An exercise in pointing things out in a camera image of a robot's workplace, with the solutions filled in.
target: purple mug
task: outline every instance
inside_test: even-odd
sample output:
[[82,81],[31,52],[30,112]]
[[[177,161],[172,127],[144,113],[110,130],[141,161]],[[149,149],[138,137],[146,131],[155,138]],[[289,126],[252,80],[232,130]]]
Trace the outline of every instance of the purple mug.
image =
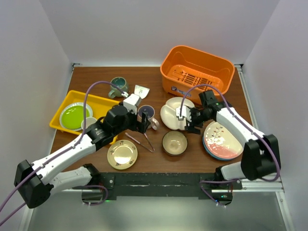
[[155,115],[155,110],[152,106],[150,105],[143,105],[138,109],[138,116],[137,119],[138,121],[141,122],[141,118],[142,118],[142,113],[143,112],[147,112],[148,113],[148,120],[150,121],[150,125],[148,127],[149,128],[153,128],[154,130],[159,129],[159,122],[157,121],[157,119],[154,118]]

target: cable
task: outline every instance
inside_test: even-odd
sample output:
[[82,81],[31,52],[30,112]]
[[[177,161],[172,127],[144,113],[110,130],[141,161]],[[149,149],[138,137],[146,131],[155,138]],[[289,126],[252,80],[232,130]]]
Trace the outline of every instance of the cable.
[[17,211],[19,209],[21,209],[22,207],[24,207],[26,205],[26,203],[22,203],[18,208],[16,208],[13,212],[11,212],[3,221],[0,222],[0,227],[8,220],[11,218],[11,216],[13,216],[15,213],[17,213]]
[[[93,83],[87,90],[86,95],[85,95],[85,99],[83,102],[83,119],[84,119],[84,123],[83,123],[83,130],[81,133],[81,136],[79,138],[79,140],[77,140],[77,142],[74,144],[74,146],[71,146],[65,150],[63,150],[62,152],[59,152],[57,155],[53,156],[52,158],[48,159],[47,161],[45,161],[42,166],[47,165],[49,162],[53,161],[54,159],[58,158],[59,156],[63,155],[64,153],[70,151],[71,149],[75,148],[82,140],[83,136],[85,135],[86,132],[86,120],[85,118],[87,117],[86,114],[86,104],[87,104],[87,98],[88,98],[88,94],[90,92],[90,90],[97,84],[101,84],[101,83],[105,83],[105,84],[109,84],[111,86],[113,86],[114,88],[116,88],[117,90],[119,90],[121,93],[124,93],[123,90],[121,90],[118,86],[116,86],[113,83],[107,82],[107,81],[98,81]],[[14,195],[14,193],[27,181],[29,180],[34,174],[36,174],[39,170],[42,169],[42,166],[39,166],[38,168],[36,168],[33,172],[31,172],[28,176],[26,176],[11,192],[10,194],[7,196],[7,198],[4,199],[3,203],[0,206],[0,212],[3,210],[4,206],[7,204],[7,202],[9,201],[9,199]]]
[[[269,151],[269,154],[271,155],[274,163],[275,163],[275,166],[276,166],[276,176],[273,178],[273,179],[265,179],[265,178],[261,178],[262,180],[264,181],[267,181],[267,182],[273,182],[275,180],[277,180],[280,176],[280,167],[279,167],[279,164],[278,164],[278,161],[277,161],[277,158],[273,152],[273,150],[270,148],[270,146],[266,143],[266,141],[261,137],[259,136],[258,134],[256,134],[255,132],[253,132],[253,130],[248,126],[246,125],[246,123],[244,123],[237,115],[234,114],[234,112],[231,110],[231,108],[229,107],[228,105],[228,102],[226,100],[226,98],[222,95],[222,93],[214,86],[212,85],[209,85],[209,84],[200,84],[200,85],[196,85],[192,88],[190,88],[186,94],[184,95],[183,99],[182,99],[182,102],[181,102],[181,105],[180,105],[180,117],[182,116],[182,108],[183,108],[183,104],[184,104],[184,100],[185,98],[187,97],[188,93],[191,92],[193,89],[197,88],[197,87],[203,87],[203,86],[206,86],[206,87],[210,87],[212,89],[214,89],[215,91],[217,91],[217,93],[221,96],[222,100],[224,101],[225,105],[226,105],[226,108],[228,109],[228,111],[231,113],[231,115],[233,115],[233,117],[235,117],[248,131],[251,132],[251,134],[255,135],[263,144],[264,146],[266,147],[266,149]],[[206,180],[203,180],[201,181],[202,183],[225,183],[225,181],[206,181]],[[212,200],[215,200],[210,194],[208,194],[206,192],[205,189],[203,189],[203,187],[201,186],[201,189],[207,194],[207,196],[209,198],[211,198]]]
[[104,199],[102,199],[101,201],[99,201],[98,203],[95,203],[95,204],[93,204],[93,203],[88,203],[88,202],[84,202],[86,205],[89,205],[89,206],[93,206],[93,205],[100,205],[100,204],[102,204],[102,203],[104,203],[106,200],[107,200],[107,198],[108,198],[108,190],[104,187],[104,186],[102,186],[102,185],[85,185],[85,186],[83,186],[84,188],[92,188],[92,187],[97,187],[97,188],[100,188],[101,190],[105,190],[105,192],[106,192],[106,195],[105,195],[105,197],[104,197]]

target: white cup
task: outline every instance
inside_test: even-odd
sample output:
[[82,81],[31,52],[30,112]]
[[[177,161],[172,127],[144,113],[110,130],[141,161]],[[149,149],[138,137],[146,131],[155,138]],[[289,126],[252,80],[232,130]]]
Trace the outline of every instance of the white cup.
[[[94,124],[97,121],[96,118],[94,117],[87,117],[86,118],[86,129],[91,125]],[[81,122],[81,129],[83,130],[83,122],[84,120]]]

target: orange plastic basket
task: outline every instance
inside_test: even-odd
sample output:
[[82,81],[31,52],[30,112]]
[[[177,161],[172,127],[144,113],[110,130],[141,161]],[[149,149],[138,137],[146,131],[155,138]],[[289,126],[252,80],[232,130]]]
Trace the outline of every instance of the orange plastic basket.
[[[224,94],[229,89],[235,67],[230,61],[204,51],[176,46],[167,55],[160,71],[163,75],[163,88],[171,94],[183,96],[191,87],[204,83],[218,88]],[[195,88],[187,98],[201,104],[199,93],[210,89]]]

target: white backdrop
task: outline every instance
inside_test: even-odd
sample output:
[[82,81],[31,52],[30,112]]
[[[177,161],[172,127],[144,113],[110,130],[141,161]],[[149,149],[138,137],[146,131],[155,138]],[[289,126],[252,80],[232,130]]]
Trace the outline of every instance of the white backdrop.
[[307,230],[308,2],[281,0],[244,64],[259,127],[278,137],[296,230]]
[[[0,7],[0,203],[13,189],[17,164],[46,156],[49,121],[67,90],[70,62],[38,0],[2,0]],[[0,220],[23,202],[18,193]],[[22,212],[0,228],[18,230]]]
[[160,65],[176,45],[242,64],[279,0],[40,0],[70,61]]

